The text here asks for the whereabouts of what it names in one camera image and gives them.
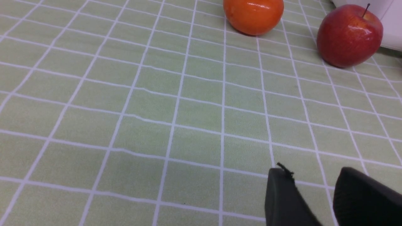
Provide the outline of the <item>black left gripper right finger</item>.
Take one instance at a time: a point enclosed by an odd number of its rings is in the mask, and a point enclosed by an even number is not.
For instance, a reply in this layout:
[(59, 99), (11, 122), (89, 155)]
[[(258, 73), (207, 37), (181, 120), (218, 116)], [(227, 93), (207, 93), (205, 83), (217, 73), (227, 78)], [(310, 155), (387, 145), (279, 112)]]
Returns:
[(402, 195), (352, 168), (336, 180), (333, 211), (339, 226), (400, 226)]

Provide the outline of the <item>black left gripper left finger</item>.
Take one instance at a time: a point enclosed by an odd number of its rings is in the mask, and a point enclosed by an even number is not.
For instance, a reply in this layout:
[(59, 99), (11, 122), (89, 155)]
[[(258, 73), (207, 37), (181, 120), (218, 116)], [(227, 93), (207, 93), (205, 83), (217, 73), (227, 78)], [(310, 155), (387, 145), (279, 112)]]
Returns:
[(298, 190), (293, 172), (282, 163), (271, 168), (265, 196), (267, 226), (321, 226)]

